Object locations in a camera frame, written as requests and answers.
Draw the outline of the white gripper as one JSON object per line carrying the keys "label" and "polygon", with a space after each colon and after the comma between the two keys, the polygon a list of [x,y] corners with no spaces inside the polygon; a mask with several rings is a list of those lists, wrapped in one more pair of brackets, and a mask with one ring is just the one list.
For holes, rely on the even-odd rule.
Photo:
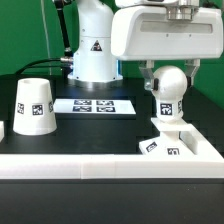
{"label": "white gripper", "polygon": [[113,18],[111,51],[120,60],[139,63],[147,91],[156,90],[153,60],[186,60],[188,86],[200,68],[199,59],[219,58],[223,51],[221,11],[200,8],[192,20],[169,20],[164,7],[136,6]]}

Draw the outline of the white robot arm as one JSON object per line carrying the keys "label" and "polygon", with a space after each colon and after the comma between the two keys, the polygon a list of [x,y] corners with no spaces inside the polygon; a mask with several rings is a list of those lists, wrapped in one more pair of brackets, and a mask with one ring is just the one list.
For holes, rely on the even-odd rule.
{"label": "white robot arm", "polygon": [[219,9],[201,7],[199,0],[115,0],[113,12],[99,0],[77,0],[79,48],[71,59],[68,81],[87,88],[122,80],[121,60],[144,61],[145,85],[158,60],[184,60],[195,75],[202,59],[223,51]]}

